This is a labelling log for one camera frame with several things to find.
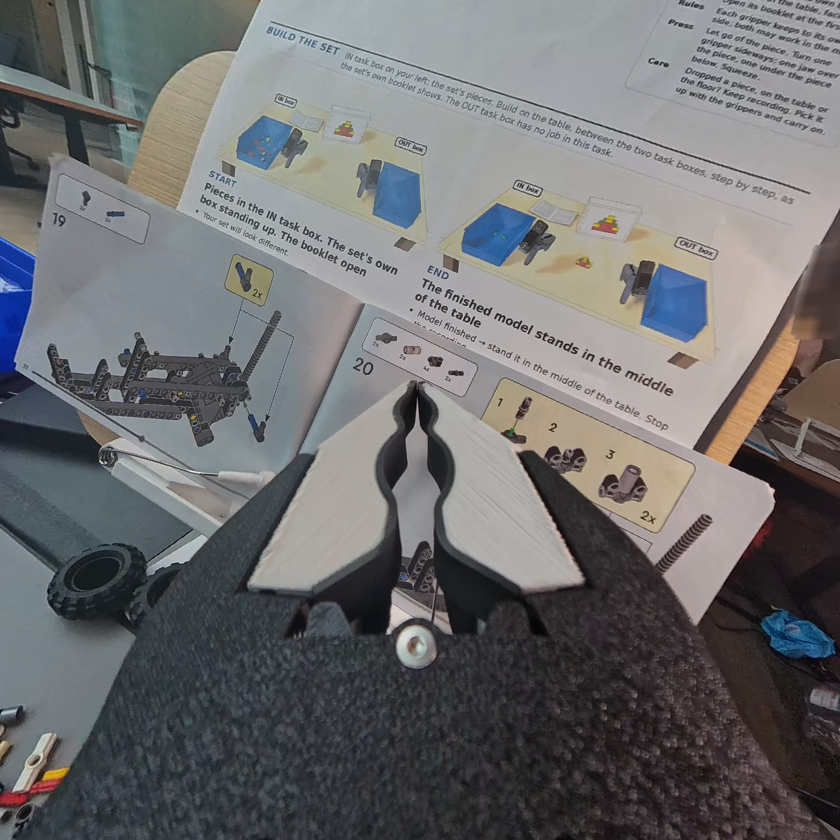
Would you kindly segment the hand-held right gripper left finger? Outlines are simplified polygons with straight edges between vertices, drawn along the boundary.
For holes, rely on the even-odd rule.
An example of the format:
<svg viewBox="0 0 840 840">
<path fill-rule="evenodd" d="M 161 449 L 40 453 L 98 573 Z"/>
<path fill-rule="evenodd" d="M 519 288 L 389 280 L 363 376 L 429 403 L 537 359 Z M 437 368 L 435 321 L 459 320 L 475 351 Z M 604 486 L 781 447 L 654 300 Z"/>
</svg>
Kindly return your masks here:
<svg viewBox="0 0 840 840">
<path fill-rule="evenodd" d="M 336 602 L 363 633 L 386 630 L 402 564 L 393 487 L 416 414 L 410 381 L 318 447 L 249 590 Z"/>
</svg>

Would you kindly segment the building instruction booklet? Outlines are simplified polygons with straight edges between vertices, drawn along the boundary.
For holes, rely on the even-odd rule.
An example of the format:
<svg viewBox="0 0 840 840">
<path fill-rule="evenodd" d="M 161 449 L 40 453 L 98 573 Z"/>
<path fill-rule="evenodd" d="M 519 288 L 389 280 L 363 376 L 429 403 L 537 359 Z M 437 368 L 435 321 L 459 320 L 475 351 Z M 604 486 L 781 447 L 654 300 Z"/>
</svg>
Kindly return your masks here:
<svg viewBox="0 0 840 840">
<path fill-rule="evenodd" d="M 117 437 L 107 470 L 209 537 L 408 381 L 531 450 L 625 531 L 695 622 L 774 508 L 751 476 L 562 395 L 53 160 L 17 369 Z"/>
</svg>

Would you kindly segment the printed task sheet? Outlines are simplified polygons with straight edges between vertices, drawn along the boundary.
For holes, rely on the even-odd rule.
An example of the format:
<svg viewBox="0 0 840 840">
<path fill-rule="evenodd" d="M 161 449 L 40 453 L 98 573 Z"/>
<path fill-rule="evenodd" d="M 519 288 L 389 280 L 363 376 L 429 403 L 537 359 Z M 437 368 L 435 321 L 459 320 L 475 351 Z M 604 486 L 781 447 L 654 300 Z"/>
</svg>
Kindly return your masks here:
<svg viewBox="0 0 840 840">
<path fill-rule="evenodd" d="M 262 2 L 179 209 L 698 441 L 838 212 L 838 2 Z"/>
</svg>

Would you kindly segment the black toy tire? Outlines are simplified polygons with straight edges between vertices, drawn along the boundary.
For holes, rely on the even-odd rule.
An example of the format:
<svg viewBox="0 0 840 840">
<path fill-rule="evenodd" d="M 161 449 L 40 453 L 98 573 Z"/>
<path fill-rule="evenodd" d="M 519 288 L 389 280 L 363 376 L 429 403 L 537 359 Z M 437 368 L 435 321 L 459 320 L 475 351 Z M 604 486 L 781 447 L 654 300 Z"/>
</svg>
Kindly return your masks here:
<svg viewBox="0 0 840 840">
<path fill-rule="evenodd" d="M 172 563 L 160 568 L 147 576 L 145 581 L 133 594 L 133 598 L 126 610 L 132 630 L 137 631 L 144 619 L 151 614 L 157 602 L 161 599 L 168 586 L 178 575 L 183 563 Z"/>
<path fill-rule="evenodd" d="M 64 563 L 47 588 L 47 602 L 67 620 L 120 612 L 146 577 L 143 553 L 126 543 L 101 544 Z"/>
</svg>

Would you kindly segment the white wooden book stand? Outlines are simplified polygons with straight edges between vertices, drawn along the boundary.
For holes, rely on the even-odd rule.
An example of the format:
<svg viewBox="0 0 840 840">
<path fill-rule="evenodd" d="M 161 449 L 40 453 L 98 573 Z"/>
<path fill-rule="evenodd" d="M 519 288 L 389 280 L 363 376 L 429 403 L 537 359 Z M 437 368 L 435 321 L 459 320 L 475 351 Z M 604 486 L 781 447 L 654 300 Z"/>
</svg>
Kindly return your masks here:
<svg viewBox="0 0 840 840">
<path fill-rule="evenodd" d="M 235 57 L 230 50 L 199 56 L 169 79 L 144 124 L 128 186 L 177 207 L 209 114 Z M 799 349 L 787 311 L 694 448 L 730 464 L 792 367 Z"/>
</svg>

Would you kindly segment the plain blue bin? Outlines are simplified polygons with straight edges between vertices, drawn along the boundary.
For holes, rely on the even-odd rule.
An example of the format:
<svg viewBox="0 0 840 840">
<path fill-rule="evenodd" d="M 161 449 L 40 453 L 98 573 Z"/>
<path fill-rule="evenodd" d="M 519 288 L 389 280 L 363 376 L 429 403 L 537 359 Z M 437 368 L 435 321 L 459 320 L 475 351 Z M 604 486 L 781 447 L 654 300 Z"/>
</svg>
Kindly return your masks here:
<svg viewBox="0 0 840 840">
<path fill-rule="evenodd" d="M 1 375 L 14 358 L 32 302 L 35 257 L 1 238 Z"/>
</svg>

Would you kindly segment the blue crumpled glove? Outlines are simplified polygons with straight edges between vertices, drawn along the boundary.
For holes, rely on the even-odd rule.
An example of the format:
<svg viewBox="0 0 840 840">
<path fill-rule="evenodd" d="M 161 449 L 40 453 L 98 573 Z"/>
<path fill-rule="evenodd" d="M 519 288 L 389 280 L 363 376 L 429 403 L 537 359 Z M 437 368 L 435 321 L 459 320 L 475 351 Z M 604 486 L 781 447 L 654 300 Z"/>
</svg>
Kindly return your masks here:
<svg viewBox="0 0 840 840">
<path fill-rule="evenodd" d="M 836 654 L 834 640 L 817 625 L 777 610 L 764 617 L 760 627 L 777 653 L 792 659 L 824 659 Z"/>
</svg>

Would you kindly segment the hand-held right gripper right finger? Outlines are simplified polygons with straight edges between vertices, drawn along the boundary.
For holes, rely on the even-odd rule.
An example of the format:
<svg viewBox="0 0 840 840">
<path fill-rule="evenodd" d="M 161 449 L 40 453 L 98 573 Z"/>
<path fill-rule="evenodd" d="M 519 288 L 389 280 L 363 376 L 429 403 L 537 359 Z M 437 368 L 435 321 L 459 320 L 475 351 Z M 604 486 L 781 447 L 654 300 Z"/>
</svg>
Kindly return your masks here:
<svg viewBox="0 0 840 840">
<path fill-rule="evenodd" d="M 433 385 L 418 385 L 417 407 L 439 488 L 434 566 L 452 631 L 474 633 L 499 602 L 583 585 L 518 451 Z"/>
</svg>

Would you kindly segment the dark background desk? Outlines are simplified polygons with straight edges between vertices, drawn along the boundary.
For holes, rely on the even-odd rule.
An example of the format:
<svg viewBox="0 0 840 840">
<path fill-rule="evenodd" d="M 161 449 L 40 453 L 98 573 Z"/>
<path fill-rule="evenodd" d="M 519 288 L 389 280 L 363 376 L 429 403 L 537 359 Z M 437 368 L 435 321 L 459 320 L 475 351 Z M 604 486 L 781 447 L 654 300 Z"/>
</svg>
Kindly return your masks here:
<svg viewBox="0 0 840 840">
<path fill-rule="evenodd" d="M 144 126 L 141 119 L 130 117 L 53 81 L 9 66 L 1 66 L 1 89 L 62 116 L 69 156 L 85 165 L 89 159 L 81 129 L 82 120 L 103 124 L 120 123 L 134 131 Z"/>
</svg>

